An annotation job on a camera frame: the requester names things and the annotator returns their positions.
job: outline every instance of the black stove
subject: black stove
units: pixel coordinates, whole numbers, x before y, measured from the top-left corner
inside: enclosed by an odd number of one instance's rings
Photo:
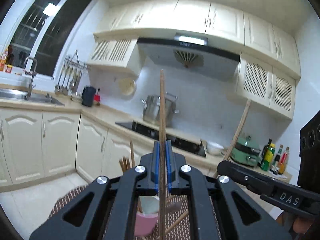
[[[116,122],[117,125],[120,125],[122,127],[125,127],[131,131],[135,131],[139,134],[142,134],[144,136],[147,136],[153,140],[159,140],[159,131],[155,130],[153,128],[147,127],[143,124],[140,124],[138,122]],[[189,141],[186,141],[184,139],[172,136],[170,134],[166,134],[166,139],[171,140],[171,145],[173,147],[176,147],[178,149],[205,157],[205,151],[202,144],[202,141],[200,141],[200,145],[196,143],[192,143]]]

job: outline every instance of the tile floor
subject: tile floor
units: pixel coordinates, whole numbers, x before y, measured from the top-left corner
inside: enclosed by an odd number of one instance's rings
[[[57,199],[80,185],[88,184],[73,173],[59,179],[10,192],[0,193],[0,204],[18,233],[28,240],[44,223]]]

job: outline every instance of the triangular cutout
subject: triangular cutout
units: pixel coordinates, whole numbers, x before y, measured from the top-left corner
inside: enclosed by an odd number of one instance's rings
[[[257,213],[238,193],[233,191],[231,195],[245,226],[261,219],[259,213]]]
[[[90,203],[94,197],[94,193],[90,192],[87,196],[85,196],[76,206],[74,206],[65,216],[63,220],[74,225],[75,227],[80,227],[85,214],[88,211]]]

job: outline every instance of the silver screw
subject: silver screw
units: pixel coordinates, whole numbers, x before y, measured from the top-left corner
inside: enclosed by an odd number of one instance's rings
[[[191,167],[189,165],[182,165],[180,168],[183,172],[191,171]]]
[[[230,179],[228,176],[222,175],[219,177],[219,180],[221,183],[228,183]]]
[[[108,181],[107,177],[105,176],[100,176],[100,177],[97,177],[97,182],[98,184],[106,184]]]
[[[137,167],[134,168],[134,170],[138,173],[143,173],[146,170],[146,168],[142,165],[138,165]]]

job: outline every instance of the wooden countertop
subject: wooden countertop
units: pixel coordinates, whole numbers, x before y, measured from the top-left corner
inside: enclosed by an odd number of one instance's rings
[[[64,106],[46,104],[46,103],[34,103],[30,101],[20,101],[20,100],[10,100],[10,99],[0,99],[0,108],[15,108],[15,109],[27,109],[27,110],[35,110],[35,111],[52,111],[52,112],[64,112],[64,113],[79,113],[84,115],[85,117],[97,122],[98,124],[112,129],[113,131],[124,135],[125,137],[130,137],[133,141],[138,141],[146,146],[153,146],[154,140],[148,138],[144,135],[138,134],[136,132],[130,131],[124,127],[121,127],[116,124],[116,122],[132,122],[136,121],[143,125],[147,125],[153,129],[159,129],[159,127],[148,124],[142,120],[141,117],[132,117],[129,114],[116,110],[114,108],[108,106],[93,106],[87,107],[81,105],[80,102],[71,101],[69,96],[63,95],[52,95],[57,98],[60,102],[64,103]],[[177,136],[180,138],[184,138],[185,140],[200,144],[201,138],[184,133],[183,131],[167,128],[167,134],[172,136]],[[213,156],[206,153],[206,158],[200,157],[198,155],[183,151],[181,149],[173,147],[173,151],[185,156],[186,161],[193,166],[206,168],[211,172],[215,171],[219,162],[222,161],[223,156]],[[270,173],[262,171],[260,168],[255,168],[255,171],[272,176]],[[291,179],[291,175],[285,172],[285,176],[288,179],[280,179],[285,182],[289,182]]]

